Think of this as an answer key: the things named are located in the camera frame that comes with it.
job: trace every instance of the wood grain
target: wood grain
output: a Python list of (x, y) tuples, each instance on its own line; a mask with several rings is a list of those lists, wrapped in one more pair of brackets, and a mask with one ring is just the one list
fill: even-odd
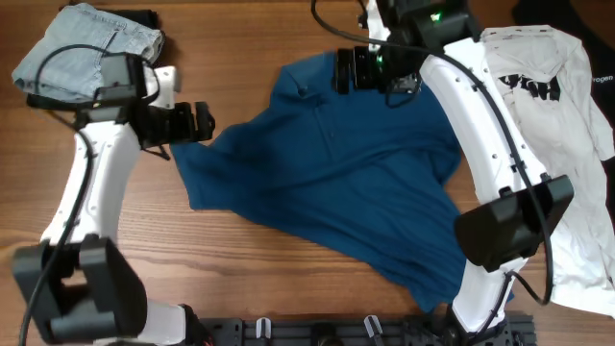
[[(218, 124), (216, 134), (267, 106), (282, 65), (353, 45), (320, 29), (307, 1), (189, 2), (115, 0), (104, 6), (136, 6), (160, 14), (170, 39), (165, 59), (184, 75), (179, 100), (208, 101)], [(12, 280), (12, 252), (36, 243), (51, 220), (73, 156), (72, 135), (25, 108), (10, 75), (62, 3), (0, 3), (0, 346), (16, 343), (25, 306)], [(486, 25), (511, 24), (507, 9), (514, 2), (494, 3), (472, 2)], [(320, 8), (329, 21), (354, 29), (357, 4), (328, 1)], [(477, 205), (466, 163), (447, 191), (462, 211)], [(188, 303), (203, 317), (386, 317), (419, 312), (404, 288), (387, 282), (367, 264), (229, 211), (190, 210), (175, 165), (149, 155), (142, 155), (128, 184), (119, 246), (151, 298)], [(540, 256), (531, 260), (524, 275), (537, 289), (544, 287)], [(523, 289), (515, 287), (515, 292), (508, 309), (535, 315), (541, 345), (607, 345), (615, 338), (608, 317), (558, 306), (539, 308)], [(35, 328), (30, 342), (40, 344)]]

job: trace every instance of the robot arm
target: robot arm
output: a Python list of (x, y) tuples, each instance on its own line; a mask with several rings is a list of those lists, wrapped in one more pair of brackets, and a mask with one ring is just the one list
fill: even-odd
[[(101, 102), (79, 111), (76, 121), (93, 149), (91, 178), (33, 319), (48, 344), (109, 343), (116, 338), (159, 345), (203, 344), (200, 340), (208, 341), (209, 334), (194, 323), (198, 319), (192, 310), (148, 300), (142, 282), (115, 244), (124, 192), (141, 149), (210, 139), (212, 118), (207, 105), (197, 103), (195, 123), (189, 104), (175, 103), (180, 79), (174, 67), (157, 68), (154, 75), (143, 69), (139, 59), (125, 55), (107, 55), (101, 64), (105, 82), (99, 89)], [(138, 101), (157, 87), (158, 98), (140, 107)], [(21, 248), (14, 255), (12, 271), (26, 300), (64, 232), (87, 160), (86, 144), (75, 135), (75, 158), (53, 220), (40, 245)], [(63, 284), (62, 278), (75, 270), (83, 271), (86, 282)]]
[[(455, 222), (457, 241), (468, 260), (442, 336), (449, 345), (475, 344), (501, 330), (513, 274), (536, 253), (541, 232), (554, 230), (574, 191), (568, 177), (549, 177), (516, 128), (489, 75), (480, 30), (465, 1), (370, 1), (370, 9), (376, 5), (379, 15), (369, 18), (369, 30), (385, 35), (390, 30), (388, 37), (381, 38), (391, 44), (372, 45), (374, 53), (366, 47), (338, 50), (335, 85), (339, 93), (347, 92), (344, 86), (349, 81), (355, 89), (418, 92), (413, 86), (422, 79), (447, 114), (472, 171), (481, 206)], [(325, 29), (339, 33), (315, 14), (315, 1), (312, 13)], [(400, 49), (400, 45), (427, 48), (459, 62), (482, 83), (504, 121), (459, 68), (435, 55)], [(412, 73), (417, 72), (420, 78), (415, 79)], [(514, 143), (507, 140), (503, 126)], [(511, 145), (519, 161), (513, 159)], [(527, 173), (528, 182), (522, 180), (521, 170)], [(531, 202), (527, 183), (541, 211)], [(538, 212), (543, 212), (547, 230), (542, 230)]]

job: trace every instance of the light blue jeans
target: light blue jeans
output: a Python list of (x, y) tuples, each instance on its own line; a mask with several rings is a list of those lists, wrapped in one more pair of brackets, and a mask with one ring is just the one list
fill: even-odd
[[(40, 63), (51, 52), (69, 44), (84, 43), (110, 52), (139, 54), (155, 61), (164, 36), (121, 16), (97, 11), (88, 4), (66, 6), (51, 22), (45, 36), (12, 72), (12, 80), (24, 92), (34, 93), (34, 79)], [(39, 93), (61, 101), (77, 102), (92, 98), (102, 85), (102, 53), (73, 49), (49, 61), (40, 78)]]

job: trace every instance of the blue polo shirt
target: blue polo shirt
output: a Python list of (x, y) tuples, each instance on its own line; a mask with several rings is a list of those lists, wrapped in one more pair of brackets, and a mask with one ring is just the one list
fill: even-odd
[(368, 262), (423, 311), (450, 303), (465, 265), (443, 189), (460, 161), (453, 129), (426, 86), (398, 109), (375, 90), (337, 94), (334, 59), (283, 67), (269, 108), (212, 145), (171, 146), (190, 206)]

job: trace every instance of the white shirt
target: white shirt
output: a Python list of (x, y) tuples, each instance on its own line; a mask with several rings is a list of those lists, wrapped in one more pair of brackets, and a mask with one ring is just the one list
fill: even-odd
[[(592, 73), (581, 41), (546, 25), (486, 29), (482, 40), (522, 136), (549, 174), (568, 175), (575, 189), (551, 237), (552, 300), (615, 317), (615, 234), (601, 165), (615, 150), (612, 130), (590, 95)], [(551, 95), (553, 78), (559, 97)], [(543, 92), (534, 97), (539, 87)]]

